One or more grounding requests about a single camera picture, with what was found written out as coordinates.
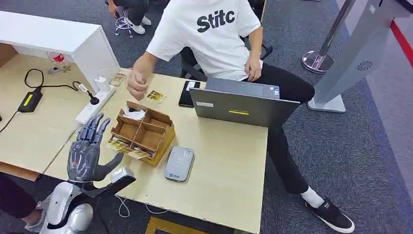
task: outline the silver pole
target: silver pole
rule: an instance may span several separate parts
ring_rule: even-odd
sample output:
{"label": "silver pole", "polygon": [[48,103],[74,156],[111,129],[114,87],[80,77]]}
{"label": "silver pole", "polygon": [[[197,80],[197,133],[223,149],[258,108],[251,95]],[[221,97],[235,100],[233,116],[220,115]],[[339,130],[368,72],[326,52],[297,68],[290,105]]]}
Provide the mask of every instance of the silver pole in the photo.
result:
{"label": "silver pole", "polygon": [[339,12],[336,21],[334,21],[334,24],[331,27],[331,30],[328,33],[320,51],[309,51],[302,56],[301,64],[304,68],[318,74],[325,74],[328,69],[330,69],[331,65],[334,63],[334,59],[328,55],[328,50],[331,47],[331,43],[333,42],[336,32],[347,18],[355,1],[356,0],[346,0],[343,4],[343,7]]}

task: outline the black cable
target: black cable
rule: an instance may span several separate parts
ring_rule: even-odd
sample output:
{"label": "black cable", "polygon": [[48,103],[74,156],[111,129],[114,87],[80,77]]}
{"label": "black cable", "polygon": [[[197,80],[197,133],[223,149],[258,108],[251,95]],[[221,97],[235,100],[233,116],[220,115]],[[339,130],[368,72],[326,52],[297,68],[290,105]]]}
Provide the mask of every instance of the black cable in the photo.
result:
{"label": "black cable", "polygon": [[[29,76],[30,72],[32,72],[32,71],[38,71],[38,72],[41,73],[41,84],[40,84],[39,86],[31,86],[31,85],[29,85],[29,84],[27,83],[27,77]],[[39,70],[39,69],[32,68],[32,69],[30,69],[30,70],[26,73],[26,76],[24,77],[24,84],[26,84],[27,87],[32,88],[32,89],[51,88],[51,87],[68,87],[68,88],[71,88],[71,89],[73,89],[73,90],[75,90],[75,91],[79,91],[79,89],[76,88],[75,84],[78,84],[78,85],[79,85],[80,82],[79,82],[79,81],[73,81],[71,86],[70,86],[70,85],[67,85],[67,84],[62,84],[62,85],[43,85],[43,84],[44,84],[44,74],[43,74],[43,72],[42,72],[41,70]]]}
{"label": "black cable", "polygon": [[[27,77],[29,76],[30,72],[32,72],[32,71],[38,71],[38,72],[41,73],[41,84],[40,84],[39,86],[31,86],[31,85],[29,85],[29,84],[27,83]],[[29,71],[27,71],[26,76],[24,77],[24,84],[26,84],[27,87],[32,88],[32,89],[35,89],[35,90],[38,90],[38,91],[40,91],[42,88],[50,88],[50,87],[68,87],[68,88],[71,88],[71,89],[73,89],[73,90],[75,90],[75,91],[79,91],[79,89],[76,88],[75,84],[78,84],[78,85],[79,85],[79,84],[81,84],[81,83],[80,83],[79,81],[73,81],[73,83],[72,83],[71,86],[70,86],[70,85],[67,85],[67,84],[62,84],[62,85],[43,85],[43,84],[44,84],[44,74],[43,74],[43,72],[42,72],[41,70],[39,70],[39,69],[32,68],[32,69],[30,69]],[[6,125],[0,130],[0,133],[3,132],[3,130],[9,125],[9,123],[12,121],[12,119],[13,119],[14,116],[17,114],[17,112],[19,112],[19,111],[14,112],[14,114],[13,114],[13,116],[10,118],[10,120],[9,120],[9,121],[6,123]]]}
{"label": "black cable", "polygon": [[17,114],[17,112],[19,112],[19,111],[14,112],[13,116],[9,119],[9,121],[6,123],[6,125],[0,130],[0,133],[3,132],[3,130],[9,125],[9,123],[12,121],[12,119]]}
{"label": "black cable", "polygon": [[105,228],[106,234],[110,234],[110,232],[109,232],[109,227],[108,227],[108,225],[105,223],[105,221],[103,220],[102,215],[100,214],[99,202],[100,202],[100,199],[101,199],[101,198],[102,198],[102,197],[99,197],[98,200],[97,200],[97,203],[96,203],[96,213],[97,213],[97,216],[98,216],[99,219],[100,219],[100,222],[103,224],[103,227]]}

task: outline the white power strip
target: white power strip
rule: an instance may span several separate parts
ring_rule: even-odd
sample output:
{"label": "white power strip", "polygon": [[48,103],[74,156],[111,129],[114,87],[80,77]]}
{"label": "white power strip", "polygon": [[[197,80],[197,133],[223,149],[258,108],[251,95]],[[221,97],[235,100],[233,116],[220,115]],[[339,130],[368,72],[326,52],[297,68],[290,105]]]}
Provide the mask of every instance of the white power strip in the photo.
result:
{"label": "white power strip", "polygon": [[88,104],[76,117],[76,121],[81,123],[81,124],[86,124],[88,120],[96,115],[102,107],[108,102],[108,100],[112,97],[112,95],[115,93],[116,88],[111,85],[111,89],[109,92],[102,92],[99,91],[95,95],[99,99],[99,103],[96,105]]}

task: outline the jeans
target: jeans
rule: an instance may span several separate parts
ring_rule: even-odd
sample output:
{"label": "jeans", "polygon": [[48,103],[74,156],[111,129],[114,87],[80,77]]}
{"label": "jeans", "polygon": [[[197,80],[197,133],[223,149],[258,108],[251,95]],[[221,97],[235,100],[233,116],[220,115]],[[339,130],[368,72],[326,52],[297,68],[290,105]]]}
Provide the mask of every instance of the jeans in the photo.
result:
{"label": "jeans", "polygon": [[33,197],[0,172],[0,210],[21,219],[29,216],[35,208]]}
{"label": "jeans", "polygon": [[134,25],[140,25],[149,9],[149,0],[113,0],[116,6],[128,8],[128,19]]}
{"label": "jeans", "polygon": [[[311,100],[315,93],[314,87],[307,81],[266,63],[263,64],[261,77],[254,83],[277,85],[280,87],[280,99],[299,101],[301,104]],[[308,184],[290,155],[282,127],[269,127],[267,151],[287,192],[301,194],[307,191]]]}

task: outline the desk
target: desk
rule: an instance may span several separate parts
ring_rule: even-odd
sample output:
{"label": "desk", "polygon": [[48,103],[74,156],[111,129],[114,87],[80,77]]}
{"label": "desk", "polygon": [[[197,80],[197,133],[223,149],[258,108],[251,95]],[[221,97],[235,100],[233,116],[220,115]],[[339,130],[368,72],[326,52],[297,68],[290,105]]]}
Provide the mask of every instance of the desk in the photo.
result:
{"label": "desk", "polygon": [[[0,67],[0,115],[3,118],[0,129],[17,110],[27,92],[33,91],[23,82],[31,68],[44,72],[45,85],[71,85],[72,81],[78,80],[91,88],[76,65],[72,64],[71,71],[55,75],[47,74],[51,67],[53,63],[49,59],[25,55],[16,55]],[[36,86],[40,84],[40,79],[41,74],[33,71],[28,83]],[[33,113],[17,113],[0,133],[0,162],[6,163],[0,166],[1,171],[14,174],[3,169],[8,164],[36,173],[45,172],[76,129],[75,117],[89,101],[87,94],[67,87],[43,88],[41,92],[43,97],[36,110]]]}
{"label": "desk", "polygon": [[[176,131],[171,147],[179,145],[194,150],[195,158],[188,180],[178,183],[165,179],[163,172],[167,156],[156,168],[125,156],[119,166],[129,167],[136,176],[136,182],[120,191],[119,195],[238,230],[259,233],[267,129],[199,118],[193,108],[179,107],[184,82],[181,78],[154,75],[148,91],[156,90],[168,97],[162,103],[145,98],[140,104],[170,116]],[[105,117],[113,121],[104,134],[102,145],[110,138],[110,129],[116,124],[114,120],[119,110],[126,106],[127,100],[133,101],[132,98],[121,85],[103,107]],[[67,157],[75,137],[73,135],[63,147],[46,175],[67,179]],[[114,151],[102,146],[100,164],[107,163],[114,155]],[[107,176],[96,186],[109,182],[110,177]]]}
{"label": "desk", "polygon": [[45,57],[50,51],[70,57],[96,93],[96,73],[120,69],[102,26],[97,24],[0,11],[0,32],[0,42],[15,46],[19,54]]}

